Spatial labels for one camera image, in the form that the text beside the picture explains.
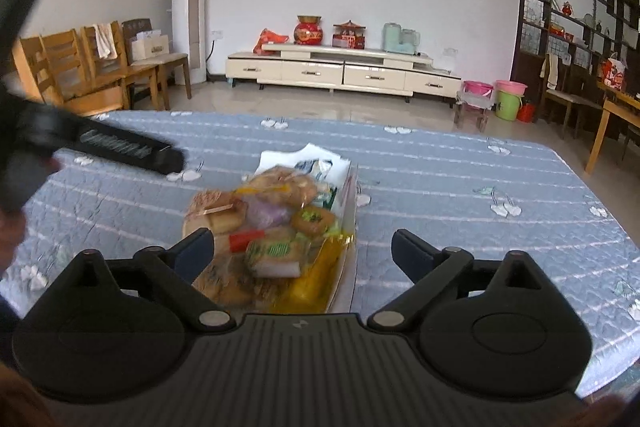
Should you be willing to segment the green snack box packet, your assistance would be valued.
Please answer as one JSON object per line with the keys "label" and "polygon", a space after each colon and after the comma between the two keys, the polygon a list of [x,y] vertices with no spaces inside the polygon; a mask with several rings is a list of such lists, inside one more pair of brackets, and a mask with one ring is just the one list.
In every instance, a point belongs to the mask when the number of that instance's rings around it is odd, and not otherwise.
{"label": "green snack box packet", "polygon": [[255,239],[247,246],[245,264],[258,279],[297,279],[308,249],[303,239]]}

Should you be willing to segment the yellow-edged cracker packet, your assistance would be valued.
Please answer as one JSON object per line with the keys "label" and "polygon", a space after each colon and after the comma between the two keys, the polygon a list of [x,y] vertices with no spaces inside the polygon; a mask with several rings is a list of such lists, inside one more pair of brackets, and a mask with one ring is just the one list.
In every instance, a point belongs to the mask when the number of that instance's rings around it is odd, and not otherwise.
{"label": "yellow-edged cracker packet", "polygon": [[308,237],[320,236],[334,225],[333,212],[314,205],[306,206],[294,213],[291,227]]}

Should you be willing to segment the red gift box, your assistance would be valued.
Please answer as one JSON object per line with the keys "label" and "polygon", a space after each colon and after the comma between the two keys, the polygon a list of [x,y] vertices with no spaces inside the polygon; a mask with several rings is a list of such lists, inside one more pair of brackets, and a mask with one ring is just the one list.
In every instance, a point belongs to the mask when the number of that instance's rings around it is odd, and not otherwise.
{"label": "red gift box", "polygon": [[366,28],[349,20],[333,26],[332,46],[339,49],[363,50],[366,47]]}

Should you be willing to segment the yellow snack bag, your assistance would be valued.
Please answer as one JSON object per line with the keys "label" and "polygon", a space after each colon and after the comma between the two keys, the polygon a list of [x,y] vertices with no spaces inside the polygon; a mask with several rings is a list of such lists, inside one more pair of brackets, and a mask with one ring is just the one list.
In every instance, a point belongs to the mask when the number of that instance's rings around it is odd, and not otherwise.
{"label": "yellow snack bag", "polygon": [[326,236],[314,262],[301,277],[292,280],[273,300],[268,312],[273,314],[325,314],[329,312],[340,288],[349,248],[354,236],[337,233]]}

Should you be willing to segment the pink basin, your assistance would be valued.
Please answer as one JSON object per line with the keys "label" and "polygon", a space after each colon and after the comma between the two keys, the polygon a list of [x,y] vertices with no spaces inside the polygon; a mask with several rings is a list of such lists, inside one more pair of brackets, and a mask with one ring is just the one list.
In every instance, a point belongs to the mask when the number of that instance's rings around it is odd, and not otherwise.
{"label": "pink basin", "polygon": [[492,92],[494,92],[494,86],[492,84],[475,80],[464,80],[462,82],[462,88],[465,93],[484,96],[484,98],[491,98]]}

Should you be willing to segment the small wooden stool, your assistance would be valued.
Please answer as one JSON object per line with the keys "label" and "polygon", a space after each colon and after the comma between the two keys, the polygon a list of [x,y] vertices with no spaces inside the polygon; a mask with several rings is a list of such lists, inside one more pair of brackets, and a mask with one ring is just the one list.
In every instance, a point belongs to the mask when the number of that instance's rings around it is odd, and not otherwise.
{"label": "small wooden stool", "polygon": [[464,118],[472,115],[475,118],[476,129],[484,133],[493,107],[494,102],[487,96],[459,91],[454,104],[454,124],[460,128]]}

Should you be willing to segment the white standing air conditioner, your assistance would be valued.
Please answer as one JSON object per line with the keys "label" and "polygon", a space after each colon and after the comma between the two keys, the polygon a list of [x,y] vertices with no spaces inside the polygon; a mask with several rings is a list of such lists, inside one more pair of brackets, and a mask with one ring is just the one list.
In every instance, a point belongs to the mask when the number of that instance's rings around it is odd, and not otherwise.
{"label": "white standing air conditioner", "polygon": [[206,81],[205,0],[171,0],[172,48],[186,54],[192,84]]}

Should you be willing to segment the blue cookie packet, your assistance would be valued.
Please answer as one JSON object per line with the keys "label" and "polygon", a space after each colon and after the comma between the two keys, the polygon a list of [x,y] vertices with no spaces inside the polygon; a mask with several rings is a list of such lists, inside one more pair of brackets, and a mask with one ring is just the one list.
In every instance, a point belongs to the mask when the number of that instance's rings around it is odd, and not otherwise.
{"label": "blue cookie packet", "polygon": [[294,169],[316,181],[324,181],[333,168],[333,161],[329,159],[306,159],[299,161]]}

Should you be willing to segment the red bean bread packet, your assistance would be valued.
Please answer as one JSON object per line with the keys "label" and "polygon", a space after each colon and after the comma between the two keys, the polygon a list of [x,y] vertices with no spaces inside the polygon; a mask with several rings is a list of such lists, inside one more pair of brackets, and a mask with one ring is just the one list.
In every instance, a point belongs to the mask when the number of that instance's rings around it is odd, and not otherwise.
{"label": "red bean bread packet", "polygon": [[247,203],[232,192],[206,190],[191,199],[183,219],[182,235],[190,235],[200,228],[214,235],[229,234],[242,228],[246,221]]}

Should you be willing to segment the dark display shelf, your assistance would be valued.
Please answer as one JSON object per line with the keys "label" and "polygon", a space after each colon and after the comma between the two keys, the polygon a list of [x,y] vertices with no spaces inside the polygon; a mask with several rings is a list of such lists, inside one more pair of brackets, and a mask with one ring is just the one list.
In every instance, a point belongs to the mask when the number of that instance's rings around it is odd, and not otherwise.
{"label": "dark display shelf", "polygon": [[616,54],[633,80],[639,72],[639,0],[520,0],[511,79],[526,84],[534,103],[549,53],[560,66],[591,74],[602,58]]}

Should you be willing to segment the near wooden chair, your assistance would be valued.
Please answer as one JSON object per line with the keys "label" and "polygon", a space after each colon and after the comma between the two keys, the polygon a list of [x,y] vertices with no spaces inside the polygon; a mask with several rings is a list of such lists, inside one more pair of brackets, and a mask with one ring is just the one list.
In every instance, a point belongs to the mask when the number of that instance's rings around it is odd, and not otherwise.
{"label": "near wooden chair", "polygon": [[62,107],[80,116],[128,108],[122,80],[90,78],[75,29],[18,38],[12,55],[29,100]]}

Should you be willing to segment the purple snack packet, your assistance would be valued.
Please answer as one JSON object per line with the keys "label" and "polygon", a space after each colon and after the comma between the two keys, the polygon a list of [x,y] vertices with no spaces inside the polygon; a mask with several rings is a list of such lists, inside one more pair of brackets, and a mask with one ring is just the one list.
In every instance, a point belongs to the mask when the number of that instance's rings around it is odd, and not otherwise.
{"label": "purple snack packet", "polygon": [[246,222],[253,229],[277,228],[291,221],[292,211],[282,205],[264,202],[256,196],[245,199]]}

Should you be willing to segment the red round jar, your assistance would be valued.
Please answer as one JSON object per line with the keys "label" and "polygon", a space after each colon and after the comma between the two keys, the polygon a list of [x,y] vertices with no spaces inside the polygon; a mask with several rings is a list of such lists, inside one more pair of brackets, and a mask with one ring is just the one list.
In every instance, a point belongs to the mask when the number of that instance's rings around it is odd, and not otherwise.
{"label": "red round jar", "polygon": [[323,39],[321,17],[318,15],[299,15],[294,28],[294,42],[298,46],[320,46]]}

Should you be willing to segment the red plastic bag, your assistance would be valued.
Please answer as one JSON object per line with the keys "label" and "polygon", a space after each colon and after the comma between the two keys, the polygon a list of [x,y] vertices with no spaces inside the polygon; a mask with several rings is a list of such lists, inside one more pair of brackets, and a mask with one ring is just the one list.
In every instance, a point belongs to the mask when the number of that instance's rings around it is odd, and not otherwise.
{"label": "red plastic bag", "polygon": [[257,39],[253,53],[256,55],[272,54],[272,51],[264,49],[266,44],[283,44],[288,43],[288,40],[290,40],[288,35],[277,34],[268,28],[264,28]]}

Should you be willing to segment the clear bag round biscuits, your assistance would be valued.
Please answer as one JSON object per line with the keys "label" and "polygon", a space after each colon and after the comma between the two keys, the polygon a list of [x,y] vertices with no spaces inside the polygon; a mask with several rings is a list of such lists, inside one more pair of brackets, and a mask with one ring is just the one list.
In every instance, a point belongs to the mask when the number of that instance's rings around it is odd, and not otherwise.
{"label": "clear bag round biscuits", "polygon": [[311,204],[319,190],[310,176],[293,168],[276,166],[256,174],[235,193],[256,197],[270,205],[299,209]]}

